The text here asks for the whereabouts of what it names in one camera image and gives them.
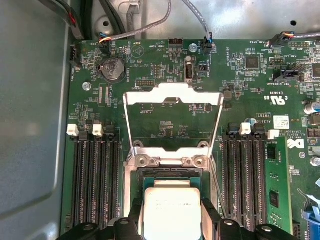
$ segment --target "integrated circuit chip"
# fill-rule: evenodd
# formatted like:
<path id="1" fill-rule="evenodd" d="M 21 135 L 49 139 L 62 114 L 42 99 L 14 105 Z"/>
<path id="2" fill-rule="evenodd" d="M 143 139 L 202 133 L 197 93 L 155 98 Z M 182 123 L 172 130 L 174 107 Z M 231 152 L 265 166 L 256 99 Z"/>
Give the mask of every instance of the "integrated circuit chip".
<path id="1" fill-rule="evenodd" d="M 320 63 L 312 64 L 312 75 L 315 79 L 320 78 Z"/>
<path id="2" fill-rule="evenodd" d="M 268 159 L 276 159 L 276 147 L 273 145 L 269 145 L 267 148 Z"/>
<path id="3" fill-rule="evenodd" d="M 259 68 L 259 57 L 258 56 L 246 56 L 245 57 L 245 68 L 246 69 L 258 69 Z"/>
<path id="4" fill-rule="evenodd" d="M 279 193 L 271 190 L 269 192 L 269 196 L 270 196 L 270 204 L 276 208 L 279 208 Z"/>
<path id="5" fill-rule="evenodd" d="M 232 91 L 224 91 L 223 95 L 224 95 L 224 99 L 226 100 L 232 99 Z"/>

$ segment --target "ram slot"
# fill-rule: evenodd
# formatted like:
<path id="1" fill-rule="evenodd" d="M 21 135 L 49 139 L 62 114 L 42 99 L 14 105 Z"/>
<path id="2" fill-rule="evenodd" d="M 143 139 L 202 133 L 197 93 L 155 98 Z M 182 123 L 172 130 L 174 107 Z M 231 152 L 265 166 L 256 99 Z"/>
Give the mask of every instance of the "ram slot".
<path id="1" fill-rule="evenodd" d="M 79 224 L 80 220 L 80 181 L 81 181 L 81 156 L 83 142 L 74 142 L 74 166 L 73 166 L 73 183 L 72 183 L 72 203 L 71 203 L 71 218 L 72 226 Z"/>
<path id="2" fill-rule="evenodd" d="M 88 185 L 89 185 L 89 162 L 91 142 L 83 143 L 81 159 L 81 190 L 80 190 L 80 223 L 87 221 L 88 213 Z"/>
<path id="3" fill-rule="evenodd" d="M 229 188 L 229 211 L 230 217 L 234 218 L 234 195 L 235 195 L 235 174 L 234 174 L 234 145 L 235 141 L 230 140 L 227 143 L 227 160 L 228 160 L 228 188 Z"/>
<path id="4" fill-rule="evenodd" d="M 241 141 L 233 142 L 234 167 L 234 218 L 242 223 L 242 191 L 241 191 Z"/>
<path id="5" fill-rule="evenodd" d="M 228 217 L 230 217 L 231 214 L 231 208 L 230 208 L 230 195 L 229 195 L 229 158 L 228 158 L 228 152 L 229 152 L 229 141 L 224 140 L 223 141 L 223 147 L 222 147 L 222 200 L 225 204 L 225 211 L 228 214 Z"/>
<path id="6" fill-rule="evenodd" d="M 89 171 L 89 197 L 88 197 L 88 223 L 99 221 L 99 201 L 100 201 L 100 174 L 101 174 L 101 150 L 102 142 L 92 143 L 90 150 L 90 171 Z"/>
<path id="7" fill-rule="evenodd" d="M 242 213 L 244 227 L 250 231 L 255 229 L 254 192 L 253 192 L 253 156 L 252 145 L 249 140 L 242 140 L 241 145 L 241 172 L 242 172 Z"/>
<path id="8" fill-rule="evenodd" d="M 264 146 L 262 140 L 252 141 L 252 155 L 254 177 L 254 208 L 256 214 L 255 224 L 260 225 L 267 222 L 265 161 Z"/>
<path id="9" fill-rule="evenodd" d="M 103 230 L 108 225 L 109 219 L 109 167 L 108 167 L 108 146 L 104 142 L 101 147 L 101 178 L 100 178 L 100 208 L 99 208 L 99 226 Z"/>
<path id="10" fill-rule="evenodd" d="M 110 204 L 109 204 L 109 220 L 119 218 L 119 163 L 120 163 L 120 149 L 117 141 L 109 143 L 109 162 L 110 162 Z"/>

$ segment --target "white dimm latch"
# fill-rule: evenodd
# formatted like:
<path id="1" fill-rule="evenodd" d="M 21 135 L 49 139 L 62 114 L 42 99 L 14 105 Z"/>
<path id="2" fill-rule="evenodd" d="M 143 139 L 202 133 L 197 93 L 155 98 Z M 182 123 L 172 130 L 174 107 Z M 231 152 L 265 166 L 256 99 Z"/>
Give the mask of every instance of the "white dimm latch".
<path id="1" fill-rule="evenodd" d="M 251 134 L 251 125 L 250 122 L 243 122 L 240 124 L 240 135 L 249 135 Z"/>
<path id="2" fill-rule="evenodd" d="M 275 140 L 280 136 L 280 130 L 278 129 L 271 129 L 268 131 L 268 140 Z"/>
<path id="3" fill-rule="evenodd" d="M 92 134 L 101 138 L 104 135 L 104 128 L 102 127 L 102 124 L 93 124 Z"/>
<path id="4" fill-rule="evenodd" d="M 68 124 L 66 129 L 66 134 L 72 137 L 78 137 L 79 136 L 79 130 L 77 124 Z"/>

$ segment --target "motherboard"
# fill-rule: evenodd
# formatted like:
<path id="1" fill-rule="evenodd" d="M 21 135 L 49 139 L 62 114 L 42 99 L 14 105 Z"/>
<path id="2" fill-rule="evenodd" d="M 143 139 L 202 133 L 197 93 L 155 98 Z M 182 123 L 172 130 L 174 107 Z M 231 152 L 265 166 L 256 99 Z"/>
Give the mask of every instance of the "motherboard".
<path id="1" fill-rule="evenodd" d="M 212 152 L 219 209 L 251 231 L 270 223 L 311 239 L 306 213 L 315 203 L 307 195 L 320 199 L 319 42 L 270 48 L 263 40 L 79 41 L 70 62 L 61 233 L 83 222 L 103 229 L 124 215 L 130 139 L 166 151 L 210 141 L 217 114 L 210 101 L 168 98 L 125 112 L 125 93 L 184 83 L 224 96 Z M 210 195 L 214 183 L 201 176 Z M 131 195 L 143 195 L 137 182 Z"/>

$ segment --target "gray metal panel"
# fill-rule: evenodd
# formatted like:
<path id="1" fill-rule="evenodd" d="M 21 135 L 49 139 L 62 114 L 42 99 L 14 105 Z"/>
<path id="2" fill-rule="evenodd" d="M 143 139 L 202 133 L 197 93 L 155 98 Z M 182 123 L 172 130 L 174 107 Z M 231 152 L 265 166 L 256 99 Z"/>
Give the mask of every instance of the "gray metal panel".
<path id="1" fill-rule="evenodd" d="M 56 239 L 66 25 L 36 0 L 2 0 L 0 29 L 0 238 Z"/>
<path id="2" fill-rule="evenodd" d="M 110 0 L 116 9 L 124 0 Z M 141 0 L 140 15 L 134 16 L 135 29 L 164 17 L 167 0 Z M 297 33 L 320 30 L 319 0 L 191 0 L 208 23 L 215 39 L 271 39 L 282 31 Z M 129 4 L 122 4 L 123 21 Z M 104 12 L 98 0 L 93 6 L 95 20 Z M 167 22 L 142 35 L 146 39 L 181 37 L 194 39 L 205 33 L 197 18 L 181 0 L 172 0 L 172 12 Z"/>

